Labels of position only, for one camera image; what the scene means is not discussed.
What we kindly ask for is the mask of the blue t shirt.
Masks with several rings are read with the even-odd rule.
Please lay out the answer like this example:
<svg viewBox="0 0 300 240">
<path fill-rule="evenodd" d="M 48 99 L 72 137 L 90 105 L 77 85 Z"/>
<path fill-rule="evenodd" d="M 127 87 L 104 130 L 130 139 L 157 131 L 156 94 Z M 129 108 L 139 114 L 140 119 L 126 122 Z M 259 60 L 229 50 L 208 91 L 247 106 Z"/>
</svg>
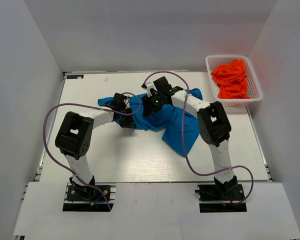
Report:
<svg viewBox="0 0 300 240">
<path fill-rule="evenodd" d="M 146 94 L 133 96 L 129 99 L 129 106 L 132 113 L 125 114 L 116 111 L 121 115 L 132 115 L 137 130 L 151 130 L 158 132 L 165 130 L 162 140 L 176 153 L 181 156 L 188 154 L 195 141 L 200 135 L 198 120 L 195 116 L 178 107 L 166 104 L 162 110 L 153 113 L 151 116 L 143 117 L 143 103 L 141 98 Z M 106 97 L 98 100 L 98 105 L 106 107 L 105 103 L 113 97 Z"/>
</svg>

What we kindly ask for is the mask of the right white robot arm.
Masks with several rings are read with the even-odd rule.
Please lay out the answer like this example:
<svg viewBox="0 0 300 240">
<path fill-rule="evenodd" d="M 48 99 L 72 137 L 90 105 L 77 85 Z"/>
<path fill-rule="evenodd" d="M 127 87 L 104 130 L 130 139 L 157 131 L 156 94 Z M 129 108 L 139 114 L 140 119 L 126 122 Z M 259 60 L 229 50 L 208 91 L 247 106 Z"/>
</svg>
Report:
<svg viewBox="0 0 300 240">
<path fill-rule="evenodd" d="M 213 165 L 216 195 L 226 200 L 234 193 L 231 183 L 236 181 L 229 153 L 231 124 L 223 105 L 216 101 L 209 103 L 190 94 L 179 86 L 172 87 L 166 77 L 141 86 L 146 90 L 142 97 L 143 116 L 148 117 L 170 105 L 189 113 L 198 121 L 200 136 L 208 144 Z"/>
</svg>

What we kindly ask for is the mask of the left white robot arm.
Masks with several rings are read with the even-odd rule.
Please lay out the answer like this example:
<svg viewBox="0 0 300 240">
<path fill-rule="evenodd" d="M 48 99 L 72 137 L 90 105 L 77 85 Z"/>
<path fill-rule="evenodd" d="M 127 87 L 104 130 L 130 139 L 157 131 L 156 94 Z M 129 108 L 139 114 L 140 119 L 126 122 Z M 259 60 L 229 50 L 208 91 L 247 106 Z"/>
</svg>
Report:
<svg viewBox="0 0 300 240">
<path fill-rule="evenodd" d="M 116 93 L 97 109 L 84 113 L 66 113 L 55 139 L 55 146 L 65 156 L 73 171 L 71 184 L 78 189 L 84 199 L 95 196 L 95 178 L 89 169 L 87 152 L 91 144 L 93 130 L 97 127 L 117 122 L 120 127 L 135 129 L 130 97 Z"/>
</svg>

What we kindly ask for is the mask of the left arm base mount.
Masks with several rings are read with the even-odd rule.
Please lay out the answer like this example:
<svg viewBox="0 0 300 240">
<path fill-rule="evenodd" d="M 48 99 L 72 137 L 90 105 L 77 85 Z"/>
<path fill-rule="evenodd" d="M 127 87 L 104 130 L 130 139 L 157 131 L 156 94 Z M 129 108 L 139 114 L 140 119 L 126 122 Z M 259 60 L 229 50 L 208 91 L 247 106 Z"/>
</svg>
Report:
<svg viewBox="0 0 300 240">
<path fill-rule="evenodd" d="M 101 183 L 97 184 L 96 187 L 103 192 L 110 208 L 112 208 L 115 203 L 116 184 Z M 68 183 L 65 190 L 62 211 L 108 213 L 111 210 L 99 191 L 93 189 L 92 192 L 86 194 L 86 192 L 80 192 L 80 190 L 75 188 L 71 183 Z"/>
</svg>

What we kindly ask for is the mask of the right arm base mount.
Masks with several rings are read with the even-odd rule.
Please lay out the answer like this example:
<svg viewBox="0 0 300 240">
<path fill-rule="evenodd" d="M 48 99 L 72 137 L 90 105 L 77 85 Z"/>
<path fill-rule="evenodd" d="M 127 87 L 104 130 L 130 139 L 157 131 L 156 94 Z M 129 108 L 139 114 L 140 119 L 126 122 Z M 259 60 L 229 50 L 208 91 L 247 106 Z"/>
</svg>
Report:
<svg viewBox="0 0 300 240">
<path fill-rule="evenodd" d="M 243 186 L 238 184 L 226 196 L 218 192 L 214 184 L 200 184 L 194 193 L 199 198 L 200 213 L 243 213 L 247 212 Z"/>
</svg>

